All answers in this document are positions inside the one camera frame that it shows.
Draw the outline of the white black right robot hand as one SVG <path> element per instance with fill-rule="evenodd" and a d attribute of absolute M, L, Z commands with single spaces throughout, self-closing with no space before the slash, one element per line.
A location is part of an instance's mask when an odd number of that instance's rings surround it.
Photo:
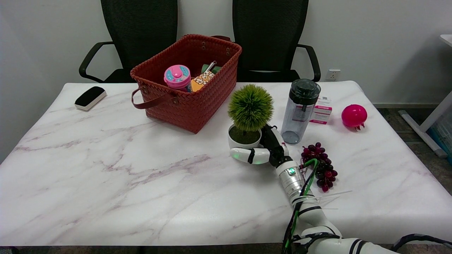
<path fill-rule="evenodd" d="M 269 125 L 265 125 L 261 129 L 261 137 L 256 147 L 232 147 L 230 156 L 248 164 L 261 165 L 270 163 L 275 168 L 288 161 L 293 161 L 277 127 Z"/>

